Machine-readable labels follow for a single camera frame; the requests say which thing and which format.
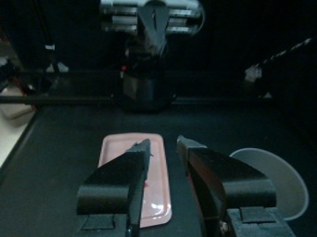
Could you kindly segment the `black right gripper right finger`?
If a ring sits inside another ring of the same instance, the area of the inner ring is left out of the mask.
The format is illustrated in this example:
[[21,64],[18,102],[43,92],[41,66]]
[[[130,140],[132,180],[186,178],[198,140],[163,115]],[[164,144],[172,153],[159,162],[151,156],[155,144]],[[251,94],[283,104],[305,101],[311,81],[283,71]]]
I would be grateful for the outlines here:
[[176,152],[203,237],[295,237],[277,209],[274,183],[259,170],[184,136]]

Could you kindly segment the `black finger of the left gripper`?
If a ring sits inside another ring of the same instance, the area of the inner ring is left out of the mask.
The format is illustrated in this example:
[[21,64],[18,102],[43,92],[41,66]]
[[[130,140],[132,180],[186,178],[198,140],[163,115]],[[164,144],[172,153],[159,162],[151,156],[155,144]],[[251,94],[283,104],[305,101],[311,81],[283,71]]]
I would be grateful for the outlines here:
[[170,9],[163,2],[147,2],[138,8],[143,25],[144,48],[152,56],[160,56],[166,46],[166,29]]

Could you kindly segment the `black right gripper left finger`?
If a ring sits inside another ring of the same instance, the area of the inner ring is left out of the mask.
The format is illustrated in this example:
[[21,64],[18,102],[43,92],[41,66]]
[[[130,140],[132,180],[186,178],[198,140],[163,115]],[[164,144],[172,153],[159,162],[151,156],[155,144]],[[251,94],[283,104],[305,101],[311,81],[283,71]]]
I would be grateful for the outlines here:
[[150,148],[135,143],[80,185],[75,237],[139,237]]

